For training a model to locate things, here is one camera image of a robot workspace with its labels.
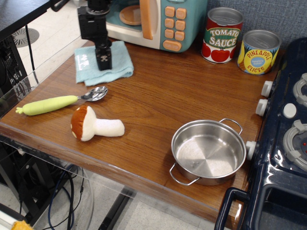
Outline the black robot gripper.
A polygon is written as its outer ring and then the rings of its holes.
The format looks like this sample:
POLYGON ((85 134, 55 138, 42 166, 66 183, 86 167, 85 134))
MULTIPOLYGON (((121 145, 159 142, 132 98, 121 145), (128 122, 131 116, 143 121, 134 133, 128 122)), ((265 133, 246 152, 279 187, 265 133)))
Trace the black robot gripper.
POLYGON ((88 0, 78 8, 81 38, 94 42, 96 61, 100 71, 112 69, 111 42, 106 29, 106 15, 111 0, 88 0))

